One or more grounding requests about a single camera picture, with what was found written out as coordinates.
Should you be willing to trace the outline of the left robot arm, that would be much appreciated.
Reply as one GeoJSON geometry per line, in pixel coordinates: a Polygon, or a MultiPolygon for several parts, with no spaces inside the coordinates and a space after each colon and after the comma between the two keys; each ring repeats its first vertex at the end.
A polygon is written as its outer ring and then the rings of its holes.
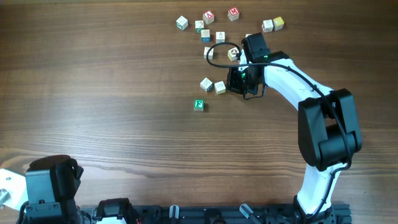
{"type": "Polygon", "coordinates": [[[68,155],[31,162],[25,175],[1,169],[1,208],[19,211],[18,223],[81,224],[75,202],[83,168],[68,155]]]}

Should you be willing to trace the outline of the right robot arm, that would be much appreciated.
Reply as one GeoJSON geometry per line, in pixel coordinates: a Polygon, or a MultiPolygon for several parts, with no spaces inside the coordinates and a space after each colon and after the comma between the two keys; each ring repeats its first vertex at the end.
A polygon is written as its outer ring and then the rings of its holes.
{"type": "Polygon", "coordinates": [[[321,220],[329,214],[337,177],[351,167],[362,146],[353,96],[345,88],[316,82],[284,52],[271,52],[261,33],[241,43],[239,65],[230,67],[227,89],[260,98],[269,87],[298,111],[298,147],[307,168],[295,200],[303,221],[321,220]]]}

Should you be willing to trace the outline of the blue edged white block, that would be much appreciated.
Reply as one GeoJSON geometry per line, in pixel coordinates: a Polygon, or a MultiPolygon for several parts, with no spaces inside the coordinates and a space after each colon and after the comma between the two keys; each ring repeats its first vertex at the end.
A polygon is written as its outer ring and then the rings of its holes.
{"type": "Polygon", "coordinates": [[[208,78],[204,78],[200,82],[200,88],[205,90],[206,92],[209,92],[212,89],[212,87],[213,87],[213,82],[208,78]]]}

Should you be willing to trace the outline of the plain white block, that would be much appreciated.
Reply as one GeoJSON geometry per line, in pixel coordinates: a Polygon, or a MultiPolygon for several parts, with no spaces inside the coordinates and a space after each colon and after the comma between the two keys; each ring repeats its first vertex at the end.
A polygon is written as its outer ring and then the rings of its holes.
{"type": "Polygon", "coordinates": [[[214,84],[214,88],[215,88],[215,91],[216,91],[217,95],[220,95],[220,94],[226,92],[226,86],[224,84],[224,81],[220,81],[220,82],[215,83],[214,84]]]}

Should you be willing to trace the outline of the green F block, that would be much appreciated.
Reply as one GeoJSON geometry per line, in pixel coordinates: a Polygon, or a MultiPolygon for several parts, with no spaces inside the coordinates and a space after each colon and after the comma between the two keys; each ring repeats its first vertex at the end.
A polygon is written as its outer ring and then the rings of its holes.
{"type": "Polygon", "coordinates": [[[204,111],[204,100],[195,100],[194,101],[194,110],[195,111],[204,111]]]}

